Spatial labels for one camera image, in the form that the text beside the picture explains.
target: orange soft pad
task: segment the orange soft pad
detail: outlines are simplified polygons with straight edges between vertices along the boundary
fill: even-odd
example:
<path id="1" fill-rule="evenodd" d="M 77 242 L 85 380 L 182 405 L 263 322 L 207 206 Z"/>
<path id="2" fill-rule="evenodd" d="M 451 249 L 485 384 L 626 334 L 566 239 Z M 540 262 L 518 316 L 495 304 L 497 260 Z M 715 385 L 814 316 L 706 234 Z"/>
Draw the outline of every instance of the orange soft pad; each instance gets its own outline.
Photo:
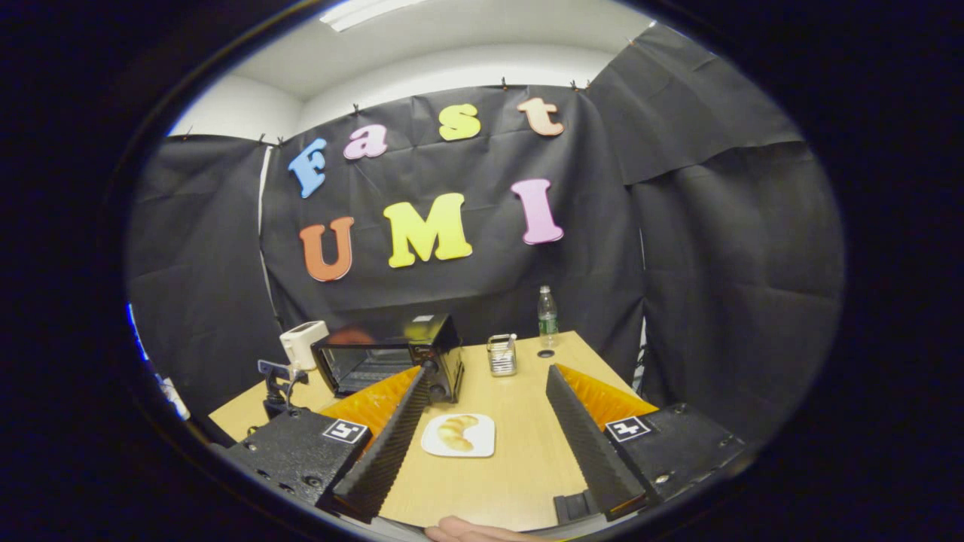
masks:
<path id="1" fill-rule="evenodd" d="M 636 395 L 623 392 L 600 382 L 588 374 L 555 364 L 566 379 L 569 387 L 576 392 L 589 416 L 593 418 L 600 431 L 605 431 L 608 421 L 622 420 L 630 416 L 643 416 L 659 409 Z"/>
<path id="2" fill-rule="evenodd" d="M 321 411 L 322 416 L 338 418 L 345 421 L 353 421 L 367 425 L 371 430 L 371 440 L 364 451 L 368 451 L 378 435 L 385 429 L 388 419 L 402 402 L 402 397 L 409 390 L 418 370 L 421 367 L 414 366 L 402 372 L 392 375 L 385 380 L 372 384 L 371 386 L 352 393 L 341 399 L 334 405 Z"/>

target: black backdrop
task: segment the black backdrop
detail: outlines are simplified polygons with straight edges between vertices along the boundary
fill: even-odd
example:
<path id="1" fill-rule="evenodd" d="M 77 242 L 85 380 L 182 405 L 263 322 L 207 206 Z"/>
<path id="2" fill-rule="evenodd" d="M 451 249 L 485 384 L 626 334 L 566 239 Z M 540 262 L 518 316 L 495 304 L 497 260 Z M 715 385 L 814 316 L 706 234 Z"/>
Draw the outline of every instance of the black backdrop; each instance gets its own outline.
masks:
<path id="1" fill-rule="evenodd" d="M 516 106 L 532 97 L 555 104 L 565 130 L 534 132 Z M 445 141 L 439 112 L 471 103 L 481 132 Z M 388 128 L 388 150 L 349 161 L 341 155 L 361 126 Z M 287 170 L 315 138 L 325 139 L 325 181 L 307 199 Z M 272 153 L 264 191 L 262 250 L 273 298 L 286 328 L 323 319 L 329 328 L 354 319 L 450 312 L 468 344 L 487 337 L 538 334 L 539 285 L 552 287 L 563 331 L 576 330 L 629 381 L 639 346 L 642 272 L 638 231 L 608 146 L 603 121 L 583 93 L 559 87 L 476 88 L 417 95 L 368 108 L 308 130 Z M 562 239 L 522 242 L 525 219 L 516 181 L 546 178 Z M 465 196 L 468 257 L 388 266 L 391 232 L 382 214 L 410 202 L 422 218 L 435 198 Z M 353 264 L 344 278 L 319 283 L 305 268 L 299 231 L 352 216 Z M 323 235 L 327 262 L 335 239 Z"/>
<path id="2" fill-rule="evenodd" d="M 284 359 L 257 249 L 264 153 L 237 138 L 168 138 L 131 209 L 127 291 L 141 342 L 202 424 L 257 381 L 259 358 Z"/>
<path id="3" fill-rule="evenodd" d="M 645 247 L 643 392 L 763 442 L 836 332 L 844 234 L 803 136 L 729 63 L 669 28 L 593 81 Z"/>
<path id="4" fill-rule="evenodd" d="M 529 127 L 516 106 L 532 97 L 558 107 L 562 134 Z M 439 112 L 461 103 L 476 106 L 481 132 L 445 141 Z M 347 160 L 349 134 L 369 124 L 388 128 L 388 151 Z M 326 178 L 303 199 L 288 164 L 319 137 Z M 645 311 L 647 398 L 692 402 L 762 442 L 817 374 L 843 295 L 837 209 L 802 140 L 731 65 L 661 25 L 581 92 L 474 88 L 368 108 L 269 155 L 260 250 L 272 314 L 256 230 L 265 146 L 170 138 L 145 168 L 129 235 L 142 340 L 203 420 L 257 381 L 256 359 L 285 361 L 282 329 L 451 312 L 467 343 L 532 337 L 536 292 L 548 284 L 562 329 L 626 381 Z M 528 178 L 552 182 L 561 240 L 522 242 L 522 203 L 509 187 Z M 385 207 L 410 202 L 425 217 L 449 192 L 465 197 L 471 256 L 389 267 Z M 355 220 L 352 267 L 320 283 L 299 232 L 343 216 Z M 330 230 L 322 249 L 335 261 Z"/>

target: toaster oven control knob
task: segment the toaster oven control knob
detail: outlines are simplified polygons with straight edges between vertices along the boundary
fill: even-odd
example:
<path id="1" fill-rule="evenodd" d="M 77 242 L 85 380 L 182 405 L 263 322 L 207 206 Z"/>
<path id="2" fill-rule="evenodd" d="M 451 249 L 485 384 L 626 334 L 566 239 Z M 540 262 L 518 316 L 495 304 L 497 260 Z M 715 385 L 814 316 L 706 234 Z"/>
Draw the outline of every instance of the toaster oven control knob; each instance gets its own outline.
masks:
<path id="1" fill-rule="evenodd" d="M 430 397 L 432 397 L 433 401 L 442 401 L 445 399 L 445 388 L 439 384 L 434 384 L 428 389 L 428 394 Z"/>

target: metal container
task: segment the metal container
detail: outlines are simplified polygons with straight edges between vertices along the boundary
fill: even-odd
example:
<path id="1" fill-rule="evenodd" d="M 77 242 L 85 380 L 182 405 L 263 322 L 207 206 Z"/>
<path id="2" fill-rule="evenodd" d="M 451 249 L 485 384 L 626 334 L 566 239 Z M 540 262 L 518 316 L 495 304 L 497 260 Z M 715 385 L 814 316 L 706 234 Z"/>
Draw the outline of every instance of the metal container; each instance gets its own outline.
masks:
<path id="1" fill-rule="evenodd" d="M 493 376 L 516 374 L 516 334 L 493 335 L 485 347 L 489 351 L 489 369 Z"/>

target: yellow letter m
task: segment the yellow letter m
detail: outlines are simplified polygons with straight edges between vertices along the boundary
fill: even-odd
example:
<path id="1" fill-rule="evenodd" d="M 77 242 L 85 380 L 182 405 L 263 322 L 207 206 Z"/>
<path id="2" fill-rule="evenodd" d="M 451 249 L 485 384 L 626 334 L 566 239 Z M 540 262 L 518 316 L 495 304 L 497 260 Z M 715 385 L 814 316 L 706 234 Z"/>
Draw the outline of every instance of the yellow letter m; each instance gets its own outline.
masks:
<path id="1" fill-rule="evenodd" d="M 465 202 L 462 194 L 442 194 L 432 202 L 428 219 L 422 220 L 411 203 L 395 203 L 385 207 L 383 213 L 391 222 L 391 267 L 406 267 L 415 263 L 415 256 L 409 252 L 409 243 L 422 261 L 428 261 L 435 246 L 436 237 L 439 248 L 435 251 L 438 259 L 454 259 L 472 254 L 472 246 L 466 242 L 462 231 L 460 208 Z"/>

